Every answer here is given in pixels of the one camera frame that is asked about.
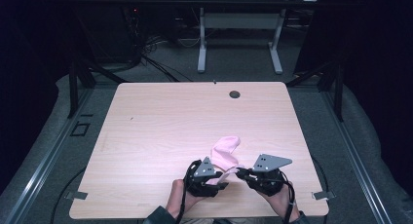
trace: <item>sleeve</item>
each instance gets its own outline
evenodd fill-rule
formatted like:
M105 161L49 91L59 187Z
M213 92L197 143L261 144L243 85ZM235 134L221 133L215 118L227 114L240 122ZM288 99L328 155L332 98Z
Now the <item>sleeve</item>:
M295 221L290 222L290 224L310 224L310 222L307 219L306 214L304 214L303 211L300 211L300 217L298 217Z
M175 219L164 209L158 206L144 221L143 224L175 224Z

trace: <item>metal frame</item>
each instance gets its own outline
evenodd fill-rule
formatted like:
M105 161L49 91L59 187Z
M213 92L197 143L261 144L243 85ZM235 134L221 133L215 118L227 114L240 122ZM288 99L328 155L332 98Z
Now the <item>metal frame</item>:
M367 199L368 203L370 204L370 208L373 212L374 217L377 220L377 223L389 224L393 223L389 214L387 213L383 202L381 201L380 195L378 194L375 185L371 181L370 176L368 175L367 170L364 167L363 162L361 161L360 156L358 155L357 149L355 144L350 137L349 132L347 131L346 125L344 122L340 121L333 106L333 100L331 96L327 92L321 92L322 100L324 101L325 105L327 105L327 109L329 110L331 117L334 119L337 129L341 133L343 140L346 146L346 153L347 157L350 161L350 164L355 172L357 177L358 183L361 186L361 189Z
M324 11L354 10L364 7L363 2L308 2L282 0L47 0L61 5L106 5L106 6L139 6L159 7L174 6L188 8L204 7L274 7L278 9L305 9Z
M204 8L200 9L200 55L198 58L198 72L206 71L207 63L207 41L206 28L257 28L274 29L273 41L268 43L271 59L276 74L282 74L277 45L280 41L285 10L279 14L228 14L211 13L206 14Z
M24 220L25 215L28 213L31 205L40 192L40 189L42 189L43 184L52 171L56 160L63 149L64 140L70 134L70 130L76 125L80 112L89 101L92 92L92 89L84 90L84 93L81 95L79 100L79 111L75 112L73 118L68 119L64 124L60 134L57 136L54 146L50 149L47 155L43 158L39 167L33 173L33 176L30 178L30 181L27 183L27 186L24 188L24 191L21 193L18 201L6 219L7 224L22 223Z

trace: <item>gray carpet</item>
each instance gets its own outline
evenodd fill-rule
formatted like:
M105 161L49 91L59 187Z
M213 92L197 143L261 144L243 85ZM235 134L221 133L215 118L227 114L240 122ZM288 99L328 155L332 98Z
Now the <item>gray carpet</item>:
M280 81L288 82L305 34L301 31L286 29L279 45L282 75L274 73L267 42L272 32L261 30L220 30L213 32L207 40L209 51L206 56L206 73L197 72L198 45L183 47L171 43L159 43L156 50L148 54L151 58L173 67L194 82L224 81ZM188 81L174 70L169 70L180 81ZM149 64L116 73L132 82L168 82L168 78ZM105 114L115 92L115 84L95 73L97 87L92 91L86 105L74 121L89 124L85 136L67 136L62 142L62 150L47 176L41 190L33 200L22 223L136 223L136 220L72 220L68 216L71 201L59 198L59 194L69 180L87 165L94 148ZM303 86L290 88L289 93L296 110L300 125L312 155L319 161L325 172L329 189L337 198L329 202L330 211L327 223L376 223L368 200L360 186L354 168L348 158L346 142L343 139L335 117L330 113L326 96L319 93L314 84L317 77ZM31 175L39 166L48 150L54 147L56 138L65 125L69 107L68 79L58 83L60 96L54 112L45 125L33 149L27 156L15 178L1 195L2 206L0 222L6 222L12 208L18 201ZM387 167L380 159L380 142L367 116L352 93L345 89L343 99L344 124L365 165L384 207L393 223L413 223L413 203L392 180ZM322 185L321 170L316 166ZM66 191L77 190L82 175L70 183ZM310 217L311 223L322 223L323 218Z

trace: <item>dark background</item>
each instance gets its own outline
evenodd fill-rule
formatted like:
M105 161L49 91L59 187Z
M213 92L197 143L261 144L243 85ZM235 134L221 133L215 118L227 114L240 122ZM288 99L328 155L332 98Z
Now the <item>dark background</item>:
M108 59L138 62L140 47L124 24L125 9L72 12L42 0L0 1L0 191L3 191L52 112L58 94L55 82L68 73L74 57L81 55L94 62ZM334 59L345 46L348 52L342 63L345 84L371 119L381 141L382 158L394 179L413 195L411 4L409 0L337 1L363 1L366 7L346 13L316 11L296 72ZM173 30L170 17L174 14L175 11L162 14L169 19L170 30ZM165 30L156 28L153 19L143 18L144 26ZM86 33L91 32L83 30L83 23L94 28L94 38L105 50L87 37ZM173 40L173 33L167 36Z

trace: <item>black curtain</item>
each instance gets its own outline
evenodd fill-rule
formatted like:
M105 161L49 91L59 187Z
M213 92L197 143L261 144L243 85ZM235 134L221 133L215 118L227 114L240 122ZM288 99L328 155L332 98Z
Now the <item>black curtain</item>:
M31 149L56 103L56 81L79 53L93 59L67 8L0 0L0 192Z
M176 42L177 24L176 18L180 18L178 8L165 7L141 7L139 15L141 20L140 30L147 36L163 36L171 42Z
M311 70L336 58L346 46L344 51L348 53L342 63L345 85L375 127L382 159L395 181L413 195L411 1L361 1L366 7L355 12L315 12L295 72Z

